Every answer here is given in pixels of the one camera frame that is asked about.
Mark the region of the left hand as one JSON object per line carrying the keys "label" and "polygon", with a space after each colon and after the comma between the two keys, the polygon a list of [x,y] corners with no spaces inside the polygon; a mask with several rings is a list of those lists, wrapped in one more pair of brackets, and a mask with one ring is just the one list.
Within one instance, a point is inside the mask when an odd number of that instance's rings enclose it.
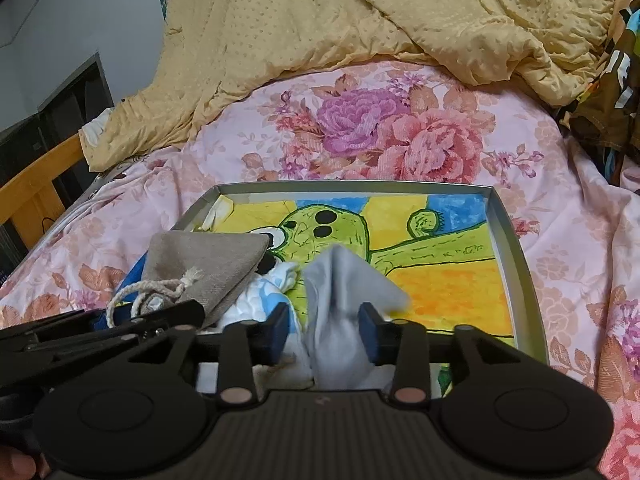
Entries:
{"label": "left hand", "polygon": [[50,471],[43,457],[35,460],[15,448],[0,448],[0,480],[44,479]]}

